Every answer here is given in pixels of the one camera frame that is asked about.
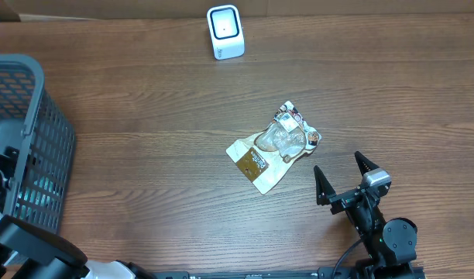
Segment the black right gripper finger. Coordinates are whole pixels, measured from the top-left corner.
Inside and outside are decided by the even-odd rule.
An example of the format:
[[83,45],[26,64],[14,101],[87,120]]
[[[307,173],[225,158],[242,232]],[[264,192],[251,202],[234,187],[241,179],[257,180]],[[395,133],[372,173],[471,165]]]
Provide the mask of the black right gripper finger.
[[331,186],[319,166],[314,166],[314,177],[317,205],[330,205],[331,199],[336,196],[335,189]]
[[360,151],[356,151],[354,156],[362,176],[379,168],[377,164],[365,157]]

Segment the beige Pantree snack bag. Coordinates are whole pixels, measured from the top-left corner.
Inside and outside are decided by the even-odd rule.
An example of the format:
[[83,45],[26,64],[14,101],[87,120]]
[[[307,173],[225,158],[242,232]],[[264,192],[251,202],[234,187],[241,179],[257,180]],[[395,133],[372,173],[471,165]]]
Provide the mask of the beige Pantree snack bag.
[[296,160],[313,153],[320,141],[321,134],[287,101],[266,129],[237,139],[226,153],[259,193],[265,195]]

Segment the teal snack packet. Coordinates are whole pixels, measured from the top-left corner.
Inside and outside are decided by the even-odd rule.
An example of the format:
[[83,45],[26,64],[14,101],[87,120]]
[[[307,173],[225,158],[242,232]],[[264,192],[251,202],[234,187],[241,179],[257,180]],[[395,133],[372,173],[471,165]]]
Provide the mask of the teal snack packet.
[[18,198],[35,205],[39,210],[60,211],[61,187],[47,177],[38,178],[30,187],[23,187]]

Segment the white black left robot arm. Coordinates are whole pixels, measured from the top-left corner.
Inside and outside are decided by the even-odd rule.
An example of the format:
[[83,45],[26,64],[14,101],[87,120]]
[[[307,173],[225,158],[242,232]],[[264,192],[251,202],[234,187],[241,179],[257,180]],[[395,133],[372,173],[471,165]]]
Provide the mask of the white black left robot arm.
[[[0,154],[0,199],[9,191],[9,172],[15,171],[16,161],[16,157]],[[64,238],[0,211],[0,278],[6,273],[5,263],[14,253],[26,258],[14,278],[155,277],[134,263],[89,260]]]

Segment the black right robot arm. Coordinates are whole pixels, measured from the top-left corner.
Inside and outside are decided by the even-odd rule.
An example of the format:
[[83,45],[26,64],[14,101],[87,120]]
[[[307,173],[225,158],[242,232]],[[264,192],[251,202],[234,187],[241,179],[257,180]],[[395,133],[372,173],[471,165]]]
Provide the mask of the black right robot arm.
[[391,176],[361,152],[355,152],[362,180],[350,191],[338,194],[320,169],[314,167],[316,202],[331,207],[333,215],[344,212],[359,240],[333,267],[320,267],[320,278],[424,278],[424,269],[411,265],[417,259],[417,226],[406,218],[386,221],[379,209],[392,183]]

